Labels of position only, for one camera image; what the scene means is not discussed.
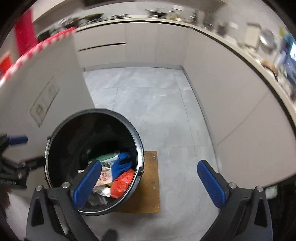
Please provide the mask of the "person left hand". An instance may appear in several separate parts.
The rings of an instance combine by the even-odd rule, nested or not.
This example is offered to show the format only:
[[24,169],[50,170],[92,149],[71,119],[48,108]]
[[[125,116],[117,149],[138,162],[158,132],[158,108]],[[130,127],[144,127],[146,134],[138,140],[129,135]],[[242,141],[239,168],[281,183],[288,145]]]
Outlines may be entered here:
[[3,208],[8,208],[10,206],[11,189],[8,187],[0,186],[0,203]]

